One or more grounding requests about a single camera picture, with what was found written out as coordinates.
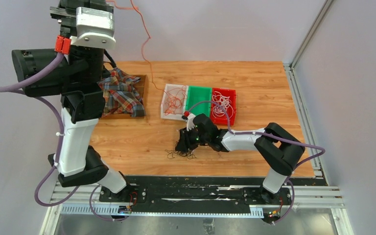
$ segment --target green tray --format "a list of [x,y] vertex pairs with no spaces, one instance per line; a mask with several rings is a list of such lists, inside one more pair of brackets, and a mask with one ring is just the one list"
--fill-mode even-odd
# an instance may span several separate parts
[[[189,86],[186,110],[188,111],[194,104],[200,101],[211,100],[211,94],[211,87]],[[209,117],[211,113],[211,103],[199,104],[191,110],[191,113],[195,115],[205,114],[207,117]]]

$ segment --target wooden table surface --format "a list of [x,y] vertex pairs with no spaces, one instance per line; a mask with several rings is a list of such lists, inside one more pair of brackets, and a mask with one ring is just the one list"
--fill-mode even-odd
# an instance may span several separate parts
[[[152,62],[154,82],[160,89],[166,83],[219,87],[236,90],[237,115],[234,130],[254,130],[270,122],[280,124],[304,141],[292,95],[281,62]],[[145,62],[118,62],[129,74],[147,74]],[[269,165],[257,151],[215,152],[199,146],[194,159],[169,159],[179,138],[183,121],[160,118],[163,91],[149,82],[145,95],[144,119],[101,119],[91,145],[115,170],[133,175],[186,176],[266,176]],[[313,177],[311,164],[299,167],[294,176]]]

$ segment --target checkered fabric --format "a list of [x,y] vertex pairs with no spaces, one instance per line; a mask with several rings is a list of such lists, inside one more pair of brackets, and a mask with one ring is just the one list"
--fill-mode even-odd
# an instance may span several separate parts
[[128,75],[119,68],[110,71],[111,77],[98,82],[106,100],[103,116],[109,114],[130,114],[131,117],[146,116],[143,99],[133,86],[140,77]]

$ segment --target pile of thread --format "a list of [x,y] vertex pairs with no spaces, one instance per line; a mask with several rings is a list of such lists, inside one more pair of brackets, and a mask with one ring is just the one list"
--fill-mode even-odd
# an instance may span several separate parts
[[165,93],[167,94],[166,100],[164,102],[167,106],[167,109],[165,110],[165,115],[183,113],[184,100],[187,98],[187,86],[182,86],[181,88],[174,88]]
[[[223,96],[220,92],[215,91],[212,94],[212,100],[221,105],[221,107],[223,107],[227,111],[227,113],[231,114],[230,118],[233,116],[234,112],[233,107],[231,106],[230,96]],[[212,108],[212,115],[217,118],[225,116],[225,113],[220,107],[214,105],[214,107]]]

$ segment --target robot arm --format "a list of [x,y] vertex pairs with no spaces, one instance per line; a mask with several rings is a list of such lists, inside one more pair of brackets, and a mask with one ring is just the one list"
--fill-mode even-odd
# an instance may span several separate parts
[[68,56],[47,76],[23,88],[29,97],[61,94],[63,143],[59,161],[55,162],[55,154],[48,160],[57,167],[63,187],[99,183],[118,193],[127,185],[124,177],[89,146],[105,106],[97,84],[106,75],[103,56],[116,43],[113,7],[105,0],[60,0],[58,7],[50,8],[50,14],[60,24],[55,51],[12,51],[19,82],[42,70],[57,52]]
[[281,142],[280,147],[277,148],[274,143],[278,140],[256,134],[256,132],[268,133],[291,141],[298,141],[276,123],[270,123],[267,127],[258,130],[232,131],[233,133],[231,133],[228,129],[218,129],[205,114],[198,116],[189,114],[189,116],[187,121],[192,124],[179,131],[180,139],[175,147],[176,151],[193,151],[199,145],[207,145],[214,151],[221,152],[259,151],[270,165],[270,170],[262,185],[269,194],[279,191],[305,151],[304,147],[285,142]]

